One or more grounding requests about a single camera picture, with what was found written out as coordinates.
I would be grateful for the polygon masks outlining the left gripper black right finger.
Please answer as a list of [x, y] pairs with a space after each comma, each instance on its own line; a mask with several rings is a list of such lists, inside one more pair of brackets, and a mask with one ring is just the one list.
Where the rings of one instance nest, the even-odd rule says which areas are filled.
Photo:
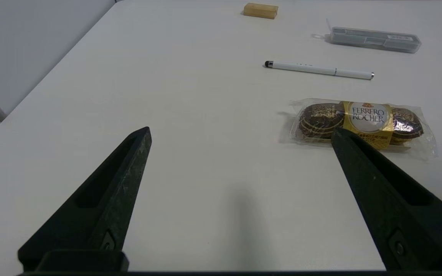
[[387, 271], [442, 271], [442, 201], [344, 128], [331, 144]]

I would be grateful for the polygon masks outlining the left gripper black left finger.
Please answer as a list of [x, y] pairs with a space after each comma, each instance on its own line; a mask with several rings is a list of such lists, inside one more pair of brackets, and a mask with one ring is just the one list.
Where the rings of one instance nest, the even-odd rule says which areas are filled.
[[152, 145], [130, 133], [18, 250], [23, 271], [127, 271], [123, 246]]

